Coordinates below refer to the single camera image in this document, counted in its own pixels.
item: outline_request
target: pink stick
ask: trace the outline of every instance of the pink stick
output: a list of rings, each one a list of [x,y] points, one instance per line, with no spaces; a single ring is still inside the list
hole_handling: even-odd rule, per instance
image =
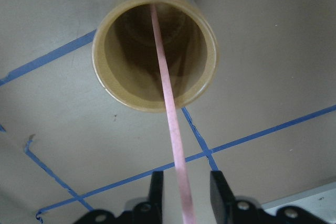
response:
[[[177,174],[177,182],[180,189],[181,203],[182,203],[182,216],[184,224],[196,224],[194,206],[191,196],[190,184],[184,159],[184,152],[180,134],[180,127],[177,120],[176,108],[173,97],[173,90],[170,83],[168,66],[162,37],[160,32],[159,20],[157,18],[156,8],[151,4],[152,24],[154,31],[154,38],[156,44],[157,58],[159,60],[160,74],[163,88],[164,102],[166,106],[167,119],[169,125],[170,138],[173,148],[173,156],[175,169]]]

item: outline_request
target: gray surface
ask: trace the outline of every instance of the gray surface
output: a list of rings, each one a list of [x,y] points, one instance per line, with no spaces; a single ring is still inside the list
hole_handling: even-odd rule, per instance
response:
[[[336,0],[195,0],[221,59],[188,110],[209,148],[336,104]],[[0,0],[0,78],[96,29],[113,0]],[[0,222],[38,223],[38,209],[71,196],[24,154],[31,151],[83,194],[172,162],[164,114],[131,110],[100,86],[91,44],[0,87]],[[201,152],[179,111],[187,156]],[[217,152],[234,193],[268,202],[336,181],[336,113]],[[198,223],[214,223],[210,167],[188,164]],[[165,172],[166,223],[181,223],[174,170]],[[147,193],[149,177],[89,197],[115,213]],[[43,214],[72,223],[78,202]]]

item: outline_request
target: screw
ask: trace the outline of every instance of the screw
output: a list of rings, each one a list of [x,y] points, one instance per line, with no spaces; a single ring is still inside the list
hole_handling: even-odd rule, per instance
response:
[[[248,210],[248,209],[250,209],[250,205],[249,205],[249,203],[247,203],[247,202],[245,202],[245,201],[240,201],[240,202],[238,202],[237,207],[238,207],[240,210]]]
[[[144,203],[141,205],[140,211],[141,212],[149,212],[151,210],[151,205],[149,205],[148,203]]]
[[[299,216],[298,212],[296,212],[294,209],[292,208],[287,208],[285,210],[285,215],[289,218],[295,219]]]

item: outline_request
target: cylindrical container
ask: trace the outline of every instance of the cylindrical container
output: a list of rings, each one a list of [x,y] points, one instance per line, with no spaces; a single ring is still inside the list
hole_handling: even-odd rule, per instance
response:
[[[93,40],[94,70],[119,102],[165,110],[149,4],[155,3],[174,100],[181,108],[201,95],[218,63],[215,36],[192,0],[118,0]]]

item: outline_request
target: yellow cup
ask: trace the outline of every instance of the yellow cup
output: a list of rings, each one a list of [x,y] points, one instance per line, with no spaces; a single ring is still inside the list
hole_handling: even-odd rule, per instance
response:
[[[92,61],[119,102],[165,110],[149,4],[155,3],[177,108],[199,97],[218,65],[216,38],[192,0],[118,0],[93,40]]]

